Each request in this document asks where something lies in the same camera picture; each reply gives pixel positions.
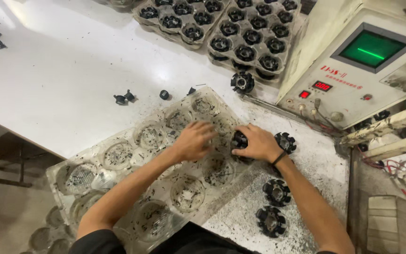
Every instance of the red digital display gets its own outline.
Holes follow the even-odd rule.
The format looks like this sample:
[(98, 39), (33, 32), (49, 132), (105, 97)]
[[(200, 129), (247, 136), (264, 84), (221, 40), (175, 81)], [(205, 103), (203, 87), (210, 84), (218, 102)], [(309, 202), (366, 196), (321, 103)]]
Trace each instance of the red digital display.
[(332, 87), (333, 87), (332, 85), (325, 84), (325, 83), (322, 83), (320, 81), (317, 81), (315, 84), (313, 84), (313, 88), (319, 89), (319, 90), (322, 90), (322, 91), (325, 91), (325, 92), (330, 90)]
[(299, 97), (302, 97), (303, 99), (306, 99), (311, 93), (307, 91), (302, 91), (299, 95)]

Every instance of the white machine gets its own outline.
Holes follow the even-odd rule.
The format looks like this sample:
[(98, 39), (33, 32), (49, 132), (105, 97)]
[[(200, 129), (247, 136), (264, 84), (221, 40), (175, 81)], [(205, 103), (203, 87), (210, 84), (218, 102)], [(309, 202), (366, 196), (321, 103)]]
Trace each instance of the white machine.
[(406, 99), (406, 0), (319, 0), (296, 36), (277, 105), (340, 129)]

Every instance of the black sleeve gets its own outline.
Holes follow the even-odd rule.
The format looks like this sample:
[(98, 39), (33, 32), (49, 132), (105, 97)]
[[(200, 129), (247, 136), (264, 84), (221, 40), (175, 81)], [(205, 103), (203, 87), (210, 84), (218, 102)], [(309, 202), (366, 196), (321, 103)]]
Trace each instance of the black sleeve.
[(100, 229), (79, 238), (69, 254), (126, 254), (112, 230)]

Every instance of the table surface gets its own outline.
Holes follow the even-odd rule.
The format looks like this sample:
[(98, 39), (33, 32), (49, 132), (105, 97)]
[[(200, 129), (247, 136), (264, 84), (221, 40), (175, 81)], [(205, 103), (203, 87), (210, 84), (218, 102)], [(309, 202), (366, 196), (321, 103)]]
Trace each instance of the table surface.
[[(69, 158), (206, 84), (246, 123), (295, 137), (296, 165), (345, 220), (348, 161), (333, 140), (243, 102), (230, 88), (233, 72), (212, 65), (204, 47), (188, 51), (90, 0), (0, 0), (0, 33), (8, 47), (0, 50), (0, 124), (20, 136)], [(115, 104), (113, 95), (127, 89), (136, 101)], [(159, 98), (163, 89), (170, 100)], [(256, 84), (252, 94), (273, 103), (278, 89)], [(261, 188), (271, 177), (250, 174), (249, 185), (238, 186), (203, 227), (262, 253), (312, 251), (294, 203), (282, 209), (287, 237), (260, 234), (254, 214), (267, 205)]]

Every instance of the concrete floor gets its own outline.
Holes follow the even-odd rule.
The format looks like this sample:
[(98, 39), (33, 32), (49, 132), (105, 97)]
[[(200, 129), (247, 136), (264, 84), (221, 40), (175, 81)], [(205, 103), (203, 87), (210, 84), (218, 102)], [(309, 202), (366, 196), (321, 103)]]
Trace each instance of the concrete floor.
[[(9, 143), (0, 143), (0, 159), (13, 161), (16, 158), (18, 138), (11, 137)], [(27, 147), (28, 153), (43, 152)], [(45, 176), (45, 169), (61, 159), (54, 155), (30, 160), (26, 163), (25, 182), (31, 188), (0, 184), (0, 254), (18, 254), (28, 249), (31, 234), (45, 223), (45, 216), (55, 205)], [(18, 180), (18, 174), (0, 171), (0, 178)]]

